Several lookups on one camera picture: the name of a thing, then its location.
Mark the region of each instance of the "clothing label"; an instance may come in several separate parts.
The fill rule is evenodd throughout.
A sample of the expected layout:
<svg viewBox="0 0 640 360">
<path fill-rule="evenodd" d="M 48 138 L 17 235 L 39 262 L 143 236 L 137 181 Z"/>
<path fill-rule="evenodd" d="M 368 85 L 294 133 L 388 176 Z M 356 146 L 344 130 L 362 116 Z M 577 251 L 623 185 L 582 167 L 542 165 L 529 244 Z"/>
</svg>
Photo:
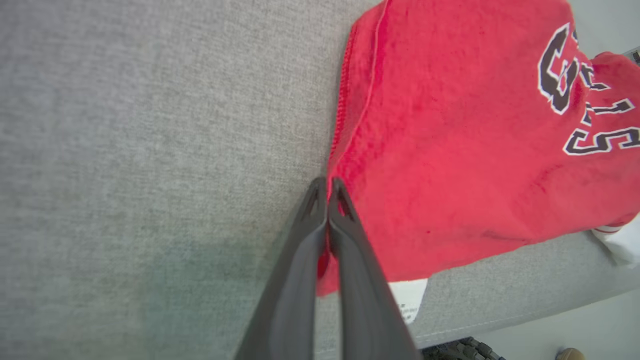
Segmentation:
<svg viewBox="0 0 640 360">
<path fill-rule="evenodd" d="M 429 279 L 390 282 L 389 288 L 400 309 L 404 323 L 410 324 L 418 316 L 424 291 Z"/>
</svg>

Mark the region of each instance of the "white fabric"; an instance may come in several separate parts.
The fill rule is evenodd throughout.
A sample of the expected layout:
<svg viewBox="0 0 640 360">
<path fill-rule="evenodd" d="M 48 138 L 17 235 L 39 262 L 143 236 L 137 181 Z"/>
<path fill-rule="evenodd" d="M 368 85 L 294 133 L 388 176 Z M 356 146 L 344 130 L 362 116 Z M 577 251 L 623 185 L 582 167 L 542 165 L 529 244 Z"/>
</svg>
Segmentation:
<svg viewBox="0 0 640 360">
<path fill-rule="evenodd" d="M 614 259 L 621 265 L 636 267 L 640 263 L 640 214 L 623 227 L 591 230 L 593 234 L 611 250 Z"/>
</svg>

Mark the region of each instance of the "red jersey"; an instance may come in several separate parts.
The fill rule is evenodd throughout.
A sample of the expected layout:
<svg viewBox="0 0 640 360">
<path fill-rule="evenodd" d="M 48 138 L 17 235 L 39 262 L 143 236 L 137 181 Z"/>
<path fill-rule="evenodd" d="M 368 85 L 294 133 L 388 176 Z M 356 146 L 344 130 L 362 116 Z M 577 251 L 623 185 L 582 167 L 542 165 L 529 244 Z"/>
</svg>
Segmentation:
<svg viewBox="0 0 640 360">
<path fill-rule="evenodd" d="M 640 67 L 578 34 L 560 0 L 388 0 L 353 25 L 328 177 L 389 281 L 640 211 Z"/>
</svg>

